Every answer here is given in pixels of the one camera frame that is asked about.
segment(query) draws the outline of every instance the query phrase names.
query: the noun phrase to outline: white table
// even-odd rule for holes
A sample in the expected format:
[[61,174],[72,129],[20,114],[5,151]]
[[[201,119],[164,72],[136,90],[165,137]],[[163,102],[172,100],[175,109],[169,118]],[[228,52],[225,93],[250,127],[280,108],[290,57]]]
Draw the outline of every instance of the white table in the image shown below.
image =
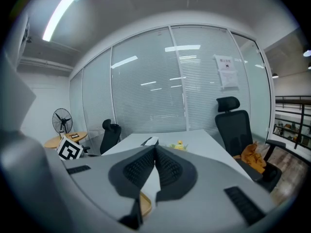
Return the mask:
[[[163,146],[177,144],[177,141],[181,140],[183,141],[184,146],[188,144],[188,152],[223,162],[251,180],[247,173],[229,155],[229,153],[204,130],[171,133],[134,133],[102,155],[114,154],[137,148],[151,136],[159,137],[159,145]],[[156,193],[159,190],[159,175],[156,168],[154,167],[148,180],[141,190],[151,200],[153,209],[156,207]]]

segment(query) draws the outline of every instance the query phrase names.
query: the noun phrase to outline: chair backrest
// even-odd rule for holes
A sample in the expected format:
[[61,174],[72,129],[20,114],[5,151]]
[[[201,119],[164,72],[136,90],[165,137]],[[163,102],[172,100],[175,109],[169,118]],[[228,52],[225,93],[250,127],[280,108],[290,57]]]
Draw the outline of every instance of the chair backrest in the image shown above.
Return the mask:
[[101,144],[101,154],[115,146],[121,134],[121,127],[118,124],[111,124],[110,119],[103,122],[103,129],[105,133]]
[[235,97],[216,99],[218,102],[218,114],[215,122],[225,144],[226,151],[235,156],[241,154],[245,147],[253,144],[248,113],[245,110],[230,112],[240,106]]

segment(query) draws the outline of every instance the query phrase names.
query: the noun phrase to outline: desk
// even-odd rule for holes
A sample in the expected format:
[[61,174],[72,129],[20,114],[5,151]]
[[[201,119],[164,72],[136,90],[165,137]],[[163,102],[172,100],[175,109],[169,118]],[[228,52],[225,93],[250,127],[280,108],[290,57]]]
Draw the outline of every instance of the desk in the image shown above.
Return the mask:
[[[76,138],[71,138],[70,135],[72,134],[78,134],[79,136],[76,137]],[[65,136],[70,139],[71,141],[74,141],[74,142],[78,142],[80,140],[82,140],[83,138],[85,138],[87,136],[87,132],[70,132],[70,133],[67,133],[65,134]],[[52,139],[48,140],[45,144],[44,144],[44,147],[45,148],[50,148],[50,149],[55,149],[58,147],[58,144],[60,143],[60,136],[56,136],[56,137],[53,137]]]
[[[177,141],[181,140],[183,141],[184,146],[188,144],[188,152],[225,163],[251,180],[243,168],[230,156],[230,154],[204,130],[171,133],[134,133],[102,155],[114,154],[139,147],[151,136],[159,137],[159,145],[167,147],[170,144],[177,144]],[[159,175],[154,167],[141,190],[151,200],[152,209],[156,207],[156,193],[159,190]]]

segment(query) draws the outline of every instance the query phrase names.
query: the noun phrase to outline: orange cloth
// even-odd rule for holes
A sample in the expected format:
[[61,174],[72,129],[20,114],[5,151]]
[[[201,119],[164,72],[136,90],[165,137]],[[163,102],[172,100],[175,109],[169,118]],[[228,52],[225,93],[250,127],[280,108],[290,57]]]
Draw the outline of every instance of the orange cloth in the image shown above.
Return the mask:
[[253,169],[259,173],[264,172],[264,167],[267,163],[261,157],[260,153],[256,153],[257,142],[248,145],[242,152],[241,155],[233,156],[234,159],[242,159],[245,163],[249,164]]

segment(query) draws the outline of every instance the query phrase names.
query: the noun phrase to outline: ceiling light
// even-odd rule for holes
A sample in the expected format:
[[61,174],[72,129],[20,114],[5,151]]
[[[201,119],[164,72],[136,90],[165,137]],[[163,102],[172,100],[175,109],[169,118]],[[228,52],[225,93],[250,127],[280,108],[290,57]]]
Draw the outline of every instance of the ceiling light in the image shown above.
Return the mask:
[[183,45],[183,46],[176,46],[176,47],[168,47],[165,48],[166,52],[171,52],[175,50],[192,50],[192,49],[200,49],[201,45]]
[[311,56],[311,48],[309,46],[305,46],[303,48],[303,56],[305,57]]
[[68,7],[71,5],[73,0],[61,0],[58,4],[57,8],[55,9],[53,15],[51,16],[51,19],[45,29],[43,40],[50,41],[51,37],[53,35],[53,32],[60,20],[62,18],[65,11],[68,9]]
[[264,69],[264,67],[263,66],[261,66],[261,65],[255,65],[256,67],[260,67],[260,68],[262,68],[262,69]]
[[129,62],[131,62],[131,61],[133,61],[133,60],[136,60],[136,59],[138,59],[136,55],[135,55],[135,56],[132,56],[132,57],[130,57],[130,58],[127,58],[127,59],[125,59],[125,60],[122,60],[122,61],[120,61],[120,62],[115,63],[114,65],[111,66],[111,68],[113,69],[113,68],[122,66],[122,65],[124,65],[124,64],[126,64],[126,63],[129,63]]
[[179,78],[172,78],[172,79],[170,79],[170,80],[180,80],[181,79],[181,77],[179,77]]
[[194,59],[194,58],[196,58],[196,55],[180,56],[179,57],[179,59],[181,59],[181,60]]
[[156,83],[156,81],[152,81],[152,82],[149,82],[149,83],[141,83],[140,85],[147,85],[147,84],[151,84],[151,83]]

